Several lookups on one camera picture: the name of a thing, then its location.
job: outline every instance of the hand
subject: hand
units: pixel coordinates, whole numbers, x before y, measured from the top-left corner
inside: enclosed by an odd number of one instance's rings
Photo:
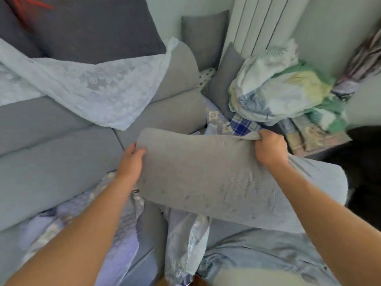
[[[116,178],[125,179],[135,185],[142,172],[144,154],[145,148],[136,149],[136,143],[131,144],[120,159]]]
[[[288,165],[287,143],[282,135],[267,129],[259,131],[262,140],[255,141],[255,156],[265,167]]]

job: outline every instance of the pile of clothes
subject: pile of clothes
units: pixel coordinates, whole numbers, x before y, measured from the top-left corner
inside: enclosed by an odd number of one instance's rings
[[[230,129],[245,135],[278,125],[293,154],[306,156],[350,141],[335,79],[298,58],[293,39],[249,57],[231,83]]]

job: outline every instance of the throw pillow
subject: throw pillow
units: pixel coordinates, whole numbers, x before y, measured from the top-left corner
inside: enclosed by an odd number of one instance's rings
[[[0,38],[30,58],[42,57],[9,5],[0,0]]]
[[[236,78],[243,62],[245,59],[236,51],[234,45],[230,44],[219,69],[202,91],[202,94],[212,101],[229,121],[233,118],[234,113],[229,109],[227,89]]]
[[[203,17],[181,17],[183,42],[192,50],[198,70],[217,67],[224,46],[229,10]]]
[[[26,21],[48,56],[97,64],[166,52],[146,0],[40,0]]]

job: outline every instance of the forearm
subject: forearm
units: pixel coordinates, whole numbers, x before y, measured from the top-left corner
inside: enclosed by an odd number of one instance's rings
[[[116,178],[6,285],[94,285],[131,190]]]
[[[278,164],[268,169],[340,283],[379,283],[380,232],[309,183],[291,165]]]

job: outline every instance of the white wall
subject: white wall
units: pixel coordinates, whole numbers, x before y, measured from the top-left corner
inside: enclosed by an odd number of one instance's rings
[[[233,8],[234,0],[147,0],[162,40],[172,36],[181,40],[182,15],[210,15]]]
[[[294,32],[302,58],[338,76],[381,18],[381,0],[311,0]],[[381,125],[381,75],[351,99],[353,125]]]

